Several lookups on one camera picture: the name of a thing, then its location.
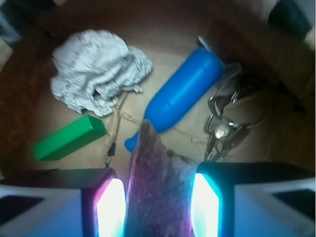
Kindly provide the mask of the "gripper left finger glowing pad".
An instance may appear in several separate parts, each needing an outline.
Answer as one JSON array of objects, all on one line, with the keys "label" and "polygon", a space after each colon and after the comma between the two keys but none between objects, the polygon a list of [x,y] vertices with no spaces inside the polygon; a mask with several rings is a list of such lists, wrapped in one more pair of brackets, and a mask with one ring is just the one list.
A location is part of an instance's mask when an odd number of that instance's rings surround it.
[{"label": "gripper left finger glowing pad", "polygon": [[121,237],[125,213],[111,168],[31,170],[0,182],[3,237]]}]

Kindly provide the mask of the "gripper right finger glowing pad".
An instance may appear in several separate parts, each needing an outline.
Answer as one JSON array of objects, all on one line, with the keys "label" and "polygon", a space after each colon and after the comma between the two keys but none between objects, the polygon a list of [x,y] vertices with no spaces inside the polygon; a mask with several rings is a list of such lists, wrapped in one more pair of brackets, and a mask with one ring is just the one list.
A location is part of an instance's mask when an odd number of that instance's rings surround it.
[{"label": "gripper right finger glowing pad", "polygon": [[202,162],[190,214],[196,237],[313,237],[316,175],[280,162]]}]

